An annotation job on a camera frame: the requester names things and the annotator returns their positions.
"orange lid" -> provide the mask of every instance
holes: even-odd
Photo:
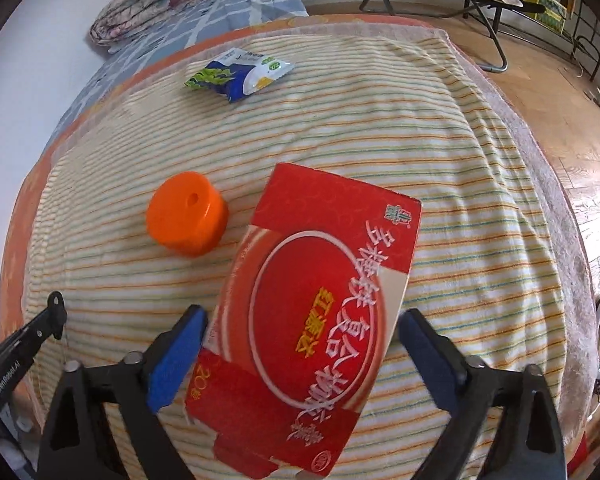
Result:
[[[201,256],[218,244],[228,216],[226,203],[206,177],[186,171],[155,191],[146,211],[146,228],[159,244]]]

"white cable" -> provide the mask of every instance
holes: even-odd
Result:
[[[591,419],[593,418],[593,415],[596,413],[596,411],[598,410],[599,407],[600,407],[600,402],[595,407],[595,409],[591,412],[591,414],[587,417],[587,422],[591,422]]]

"bed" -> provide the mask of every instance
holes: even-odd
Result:
[[[139,56],[128,72],[117,66],[115,79],[113,71],[94,78],[18,196],[0,282],[0,337],[43,308],[52,290],[62,291],[68,310],[66,337],[43,346],[26,382],[39,420],[65,360],[115,362],[144,349],[188,304],[213,311],[267,176],[284,160],[423,200],[404,306],[419,307],[463,352],[492,366],[541,365],[570,444],[597,369],[580,235],[528,126],[446,33],[406,18],[315,16],[187,45],[151,63]],[[298,66],[231,108],[181,85],[205,59],[236,45]],[[346,74],[344,85],[338,74]],[[351,103],[358,111],[343,110]],[[272,115],[257,120],[265,109]],[[305,126],[308,118],[315,124]],[[450,141],[464,151],[445,155]],[[197,260],[168,253],[144,232],[151,193],[186,169],[205,172],[230,207],[219,247]],[[183,394],[160,420],[187,465],[197,478],[241,478],[214,459],[213,436],[187,424]],[[108,415],[130,475],[142,478],[119,413]],[[445,422],[395,342],[331,477],[408,478]],[[494,414],[464,478],[479,471],[496,424]]]

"red medicine box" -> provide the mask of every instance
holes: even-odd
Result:
[[[216,458],[251,478],[327,476],[394,331],[418,200],[278,164],[194,366],[186,407]]]

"snack packet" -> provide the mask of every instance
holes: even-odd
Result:
[[[232,102],[262,90],[293,67],[293,63],[274,56],[232,48],[196,72],[185,85],[195,89],[211,88]]]

